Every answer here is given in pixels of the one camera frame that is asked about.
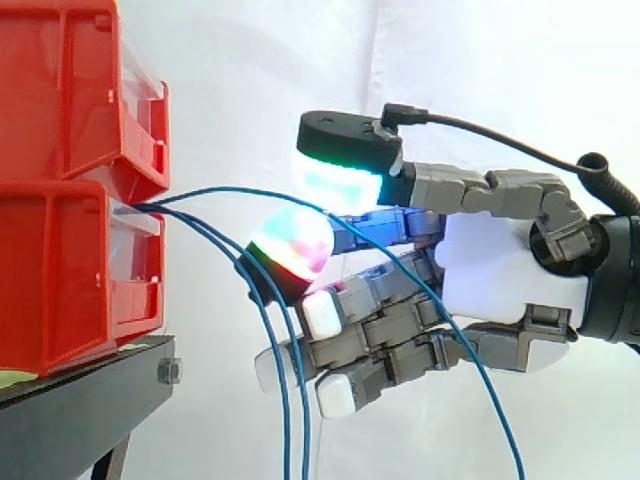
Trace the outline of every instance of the white wall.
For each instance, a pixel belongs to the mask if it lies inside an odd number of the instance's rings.
[[[569,160],[600,150],[640,190],[633,2],[121,4],[140,49],[172,89],[175,192],[235,184],[300,193],[289,175],[300,113],[373,113],[385,101],[480,121]],[[544,169],[437,127],[406,138],[412,160]],[[184,207],[244,243],[277,205],[229,195]],[[360,265],[350,261],[347,270]],[[167,288],[168,330],[177,335],[185,377],[135,432],[125,479],[280,478],[279,400],[261,394],[254,379],[253,356],[267,341],[246,288],[219,254],[176,224]],[[637,478],[639,375],[631,351],[587,340],[539,374],[493,375],[528,478]],[[515,478],[473,368],[429,374],[352,418],[323,424],[317,478],[390,476]]]

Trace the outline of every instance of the red storage bin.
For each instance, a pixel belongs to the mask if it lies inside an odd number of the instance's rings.
[[[0,181],[85,179],[133,204],[167,190],[168,89],[114,0],[0,0]]]
[[[97,182],[0,183],[0,370],[47,375],[162,326],[162,219]]]

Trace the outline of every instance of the blue cable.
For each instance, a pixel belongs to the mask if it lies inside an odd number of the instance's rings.
[[[156,205],[165,205],[165,204],[168,204],[168,203],[173,203],[173,202],[177,202],[177,201],[180,201],[180,200],[185,200],[185,199],[188,199],[188,198],[197,197],[197,196],[200,196],[200,195],[207,195],[207,194],[210,194],[210,193],[222,193],[222,192],[244,193],[244,194],[257,195],[257,196],[262,196],[262,197],[278,198],[278,199],[286,200],[288,202],[292,202],[292,203],[295,203],[295,204],[298,204],[298,205],[301,205],[301,206],[304,206],[304,207],[311,208],[312,210],[315,210],[316,212],[320,212],[320,213],[328,216],[331,220],[333,220],[335,223],[340,225],[342,228],[344,228],[344,229],[348,230],[349,232],[351,232],[356,237],[360,238],[361,240],[367,242],[372,247],[374,247],[377,250],[379,250],[382,253],[384,253],[400,270],[402,270],[402,272],[404,272],[405,275],[407,275],[407,277],[409,277],[411,279],[411,281],[413,281],[417,286],[419,286],[420,289],[424,293],[426,293],[427,296],[433,301],[433,304],[435,305],[438,313],[451,326],[451,329],[455,332],[456,336],[458,337],[458,339],[462,343],[463,347],[465,348],[465,350],[467,351],[467,353],[471,357],[474,365],[478,369],[478,372],[480,373],[480,377],[482,378],[482,382],[484,383],[484,385],[485,385],[485,387],[487,389],[487,392],[489,393],[489,397],[491,398],[491,402],[492,402],[493,407],[494,407],[494,409],[496,411],[496,414],[498,416],[498,419],[500,421],[502,429],[504,430],[505,436],[507,438],[507,442],[509,443],[509,448],[511,449],[511,453],[513,455],[513,459],[514,459],[514,462],[516,464],[516,469],[518,471],[518,479],[519,480],[525,480],[524,465],[522,463],[522,458],[520,456],[520,451],[518,449],[518,445],[516,443],[516,440],[515,440],[515,437],[513,435],[513,432],[511,431],[511,427],[509,426],[509,421],[507,420],[507,417],[506,417],[506,415],[504,413],[504,410],[503,410],[502,405],[500,403],[500,399],[498,398],[498,394],[496,393],[495,388],[493,387],[493,384],[491,383],[491,379],[489,378],[489,375],[487,374],[487,372],[485,370],[485,367],[484,367],[484,365],[482,363],[482,360],[480,359],[478,354],[475,352],[475,350],[473,349],[473,347],[469,343],[469,340],[464,335],[464,333],[462,332],[462,330],[460,329],[458,324],[453,320],[453,318],[451,318],[451,315],[449,315],[449,312],[447,312],[444,304],[442,303],[442,300],[436,295],[436,293],[426,283],[424,283],[422,280],[420,280],[420,278],[418,278],[415,274],[413,274],[413,272],[411,272],[407,267],[405,267],[404,264],[400,261],[400,259],[398,259],[398,257],[396,257],[388,248],[384,247],[383,245],[381,245],[380,243],[376,242],[375,240],[369,238],[367,235],[365,235],[362,232],[360,232],[357,228],[349,225],[348,223],[346,223],[344,220],[342,220],[341,218],[337,217],[336,215],[325,211],[323,208],[321,208],[321,207],[319,207],[317,205],[314,205],[313,203],[306,202],[304,200],[301,200],[299,198],[293,197],[291,195],[286,195],[286,194],[277,193],[277,192],[271,192],[271,191],[268,191],[268,190],[259,190],[259,189],[255,189],[255,188],[246,188],[246,187],[212,187],[212,188],[204,188],[204,189],[201,189],[201,190],[194,190],[194,191],[191,191],[191,192],[183,193],[181,195],[176,195],[176,196],[173,196],[173,197],[165,198],[165,199],[162,199],[162,200],[156,202],[155,204]]]
[[[298,387],[300,389],[300,399],[302,402],[302,423],[303,423],[303,435],[302,435],[302,480],[309,479],[309,470],[311,463],[311,408],[309,406],[309,396],[307,394],[307,386],[306,379],[304,378],[304,364],[302,363],[302,355],[300,353],[300,345],[298,342],[298,335],[296,334],[295,328],[293,326],[293,321],[291,320],[291,316],[289,315],[289,310],[287,308],[286,302],[280,289],[275,284],[271,275],[267,270],[262,266],[260,261],[249,251],[242,248],[238,243],[231,240],[229,237],[225,236],[220,231],[213,228],[208,223],[203,220],[194,217],[189,214],[184,214],[187,218],[192,221],[198,223],[202,228],[205,228],[213,235],[220,238],[222,241],[226,242],[233,249],[235,249],[241,255],[244,255],[247,260],[260,272],[260,275],[265,279],[269,288],[274,293],[276,302],[280,306],[280,310],[282,311],[282,316],[284,318],[285,326],[287,327],[287,332],[289,334],[289,341],[291,342],[291,349],[293,351],[293,363],[294,370],[296,374],[296,379],[298,380]]]
[[[234,264],[234,266],[240,272],[242,278],[245,279],[249,289],[251,290],[254,298],[256,299],[256,304],[258,305],[258,310],[260,311],[260,316],[262,317],[262,322],[264,323],[264,328],[267,331],[267,336],[269,337],[269,343],[271,344],[271,349],[273,350],[273,354],[276,362],[276,370],[278,373],[278,381],[280,383],[280,394],[282,397],[282,416],[283,416],[283,428],[284,428],[284,479],[290,480],[291,478],[291,406],[289,405],[289,392],[287,391],[287,379],[284,373],[284,363],[282,361],[282,354],[280,353],[280,349],[278,346],[278,341],[276,339],[276,335],[273,331],[273,327],[271,326],[271,322],[269,320],[269,315],[267,314],[266,307],[264,302],[261,300],[260,294],[258,292],[258,287],[255,282],[251,278],[251,275],[247,271],[247,269],[236,259],[231,251],[223,245],[223,243],[216,238],[216,236],[224,237],[222,234],[217,234],[218,232],[211,227],[206,222],[200,220],[193,215],[188,215],[182,212],[173,211],[169,208],[160,206],[160,205],[138,205],[138,209],[144,212],[155,212],[161,213],[164,215],[170,215],[181,222],[185,223],[193,230],[198,232],[200,235],[205,237],[211,243],[213,243],[218,249]]]

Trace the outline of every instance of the black shelf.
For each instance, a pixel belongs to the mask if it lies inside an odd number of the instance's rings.
[[[173,337],[149,336],[101,362],[0,390],[0,479],[120,478],[131,431],[166,402],[159,366]]]

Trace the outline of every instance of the metal screw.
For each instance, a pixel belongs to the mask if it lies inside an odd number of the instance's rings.
[[[158,364],[158,381],[165,385],[177,385],[182,380],[182,359],[163,358]]]

